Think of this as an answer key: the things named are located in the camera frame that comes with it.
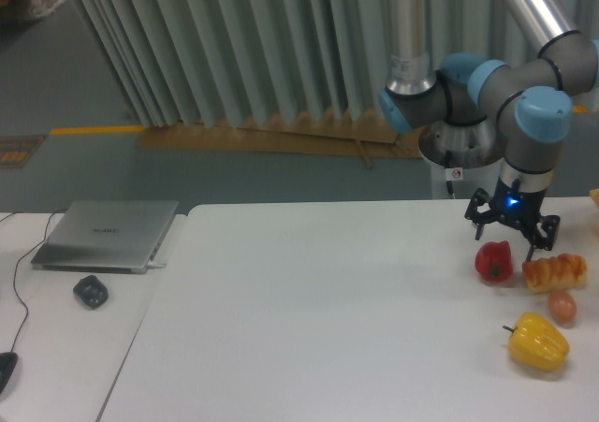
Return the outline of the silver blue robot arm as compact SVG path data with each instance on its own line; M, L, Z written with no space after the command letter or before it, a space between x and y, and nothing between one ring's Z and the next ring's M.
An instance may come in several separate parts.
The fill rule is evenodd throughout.
M398 133L444 121L495 126L503 159L495 191L477 190L465 212L477 230L500 223L532 251L551 250L560 219L541 205L567 137L572 99L598 85L598 44L557 0L504 0L537 52L524 65L457 53L431 64L430 0L387 0L390 66L379 103Z

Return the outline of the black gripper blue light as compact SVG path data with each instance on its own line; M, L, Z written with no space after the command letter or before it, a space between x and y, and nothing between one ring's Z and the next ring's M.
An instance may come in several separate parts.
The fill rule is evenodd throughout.
M525 261L531 261L536 250L552 251L560 228L558 215L541 216L541 205L547 189L522 191L520 185L514 188L498 179L493 197L483 188L473 193L464 217L475 228L475 239L480 240L487 223L499 223L520 231L530 247ZM489 210L482 208L489 205Z

